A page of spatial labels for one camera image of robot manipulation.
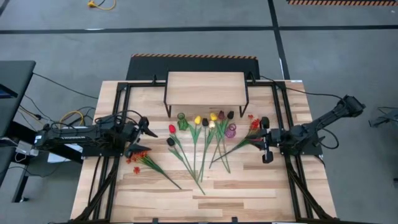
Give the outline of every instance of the black desk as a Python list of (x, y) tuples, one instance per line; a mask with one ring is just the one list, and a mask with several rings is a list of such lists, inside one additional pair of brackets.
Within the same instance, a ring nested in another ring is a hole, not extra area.
[(243, 72), (260, 79), (259, 62), (253, 56), (135, 54), (126, 80), (165, 80), (168, 72)]
[[(16, 141), (22, 140), (29, 144), (34, 143), (35, 131), (14, 122), (13, 119), (33, 76), (35, 65), (36, 62), (34, 61), (0, 61), (0, 83), (18, 94), (16, 98), (0, 99), (0, 137), (7, 136)], [(0, 148), (0, 172), (2, 172), (0, 174), (0, 186), (7, 174), (3, 171), (7, 170), (11, 161), (14, 160), (15, 150), (14, 147), (3, 146)], [(21, 162), (24, 165), (28, 163), (29, 157)], [(24, 171), (14, 195), (14, 202), (21, 200), (26, 182), (27, 176)]]

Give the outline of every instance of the black metal frame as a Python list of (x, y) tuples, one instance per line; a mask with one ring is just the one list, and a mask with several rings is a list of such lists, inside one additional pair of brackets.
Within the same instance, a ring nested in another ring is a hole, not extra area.
[[(272, 95), (274, 98), (274, 104), (275, 104), (275, 112), (276, 116), (278, 119), (278, 126), (280, 129), (284, 128), (284, 123), (283, 123), (283, 118), (282, 118), (282, 111), (280, 108), (280, 101), (279, 101), (279, 96), (278, 96), (278, 87), (281, 86), (281, 92), (282, 92), (282, 98), (284, 101), (284, 107), (287, 115), (287, 121), (289, 124), (289, 127), (292, 127), (293, 124), (293, 119), (292, 119), (292, 113), (290, 110), (290, 105), (289, 105), (289, 99), (287, 96), (287, 92), (285, 87), (285, 82), (279, 81), (279, 82), (268, 82), (268, 81), (256, 81), (255, 79), (252, 80), (246, 80), (246, 89), (248, 86), (269, 86), (272, 88)], [(154, 77), (153, 82), (145, 82), (145, 83), (118, 83), (117, 91), (116, 91), (116, 96), (115, 96), (115, 102), (113, 106), (113, 114), (116, 114), (118, 112), (118, 105), (120, 102), (120, 96), (122, 90), (126, 91), (125, 97), (124, 97), (124, 103), (123, 103), (123, 113), (122, 113), (122, 118), (123, 121), (126, 120), (127, 112), (125, 112), (128, 108), (128, 102), (131, 94), (131, 88), (133, 87), (167, 87), (167, 81), (165, 82), (157, 82), (156, 77)], [(286, 171), (287, 171), (287, 176), (288, 176), (288, 181), (289, 181), (289, 187), (290, 187), (290, 193), (292, 195), (292, 205), (293, 205), (293, 210), (294, 210), (294, 215), (295, 215), (295, 221), (299, 223), (342, 223), (342, 224), (354, 224), (358, 222), (345, 222), (345, 221), (340, 221), (338, 218), (333, 218), (330, 215), (328, 215), (322, 208), (319, 206), (317, 201), (312, 197), (311, 193), (307, 189), (307, 184), (304, 176), (304, 171), (303, 171), (303, 164), (301, 161), (300, 155), (295, 156), (295, 161), (296, 161), (296, 166), (298, 173), (293, 168), (292, 161), (290, 158), (290, 155), (284, 154), (282, 151), (280, 152), (282, 155), (284, 155), (285, 159), (285, 164), (286, 164)], [(76, 223), (93, 223), (95, 221), (101, 222), (101, 223), (109, 223), (110, 218), (111, 218), (111, 212), (112, 212), (112, 205), (113, 205), (113, 198), (114, 198), (114, 189), (116, 187), (116, 176), (117, 176), (117, 167), (119, 165), (119, 160), (120, 157), (115, 157), (114, 158), (114, 164), (111, 172), (109, 173), (108, 177), (106, 177), (106, 169), (108, 167), (108, 162), (109, 162), (109, 157), (104, 158), (103, 162), (103, 169), (101, 172), (101, 176), (99, 179), (99, 188), (97, 194), (94, 196), (92, 201), (95, 201), (97, 203), (95, 208), (95, 213), (93, 216), (93, 220), (76, 220)], [(109, 195), (108, 195), (108, 201), (106, 205), (106, 211), (105, 211), (105, 219), (98, 219), (99, 217), (99, 212), (100, 212), (100, 205), (101, 205), (101, 197), (103, 195), (103, 192), (106, 190), (106, 188), (109, 185)], [(305, 210), (307, 213), (308, 218), (302, 218), (301, 213), (300, 213), (300, 207), (299, 207), (299, 200), (297, 198), (297, 191), (296, 191), (296, 186), (300, 189), (304, 196), (304, 203), (305, 203)], [(312, 210), (318, 215), (319, 219), (313, 218)], [(238, 223), (238, 219), (236, 217), (231, 217), (232, 218), (232, 223)], [(158, 223), (158, 219), (154, 218), (152, 223)]]
[[(169, 118), (171, 118), (171, 115), (172, 115), (172, 106), (171, 106), (171, 105), (169, 106), (169, 105), (166, 103), (166, 97), (167, 97), (167, 83), (169, 82), (169, 72), (170, 72), (170, 71), (168, 71), (167, 74), (166, 74), (166, 79), (165, 79), (165, 83), (164, 83), (164, 97), (163, 97), (163, 103), (164, 103), (164, 106), (166, 107), (167, 116), (168, 116)], [(249, 77), (249, 76), (250, 76), (250, 77), (253, 77), (253, 75), (252, 75), (251, 73), (249, 73), (248, 75), (243, 74), (243, 79), (244, 79), (244, 92), (245, 92), (245, 94), (246, 94), (246, 104), (244, 105), (243, 111), (242, 111), (242, 106), (239, 106), (239, 115), (240, 115), (241, 118), (243, 117), (244, 112), (246, 111), (246, 108), (247, 108), (248, 105), (249, 105), (248, 82), (247, 82), (247, 80), (246, 80), (246, 78)], [(156, 84), (156, 81), (157, 81), (157, 79), (156, 79), (156, 75), (155, 75), (155, 76), (154, 76), (154, 79), (153, 79), (153, 81), (152, 81), (152, 84), (155, 85), (155, 84)]]

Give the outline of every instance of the yellow tulip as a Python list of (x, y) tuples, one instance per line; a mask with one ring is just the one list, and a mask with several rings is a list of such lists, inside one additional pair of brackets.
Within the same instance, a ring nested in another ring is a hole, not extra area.
[(216, 121), (217, 120), (217, 115), (215, 113), (210, 113), (210, 119), (212, 121)]
[(201, 122), (201, 117), (200, 117), (200, 116), (197, 116), (197, 117), (195, 118), (194, 122), (195, 122), (195, 124), (200, 124), (200, 122)]
[(214, 123), (214, 121), (210, 121), (209, 122), (209, 128), (210, 129), (213, 129), (213, 128), (215, 128), (216, 127), (216, 123)]

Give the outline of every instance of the black floor stripe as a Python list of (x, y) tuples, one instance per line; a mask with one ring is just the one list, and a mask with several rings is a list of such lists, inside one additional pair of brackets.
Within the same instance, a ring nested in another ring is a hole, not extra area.
[(117, 34), (140, 32), (211, 32), (211, 31), (261, 31), (272, 26), (219, 26), (219, 27), (153, 27), (115, 29), (52, 29), (52, 30), (0, 30), (0, 34)]
[(281, 26), (279, 30), (386, 30), (398, 29), (398, 25), (367, 25), (367, 26)]
[(8, 3), (9, 3), (9, 1), (10, 1), (10, 0), (4, 0), (4, 2), (1, 4), (1, 7), (0, 7), (0, 16), (1, 16), (1, 14), (4, 12), (4, 10), (6, 10), (6, 7), (7, 7)]
[(284, 79), (290, 80), (289, 69), (287, 68), (287, 61), (285, 56), (284, 45), (282, 43), (282, 37), (280, 36), (278, 18), (276, 16), (275, 6), (273, 0), (268, 0), (269, 12), (271, 14), (272, 26), (274, 27), (274, 35), (276, 41), (276, 47), (279, 54), (280, 63), (282, 65), (282, 73)]

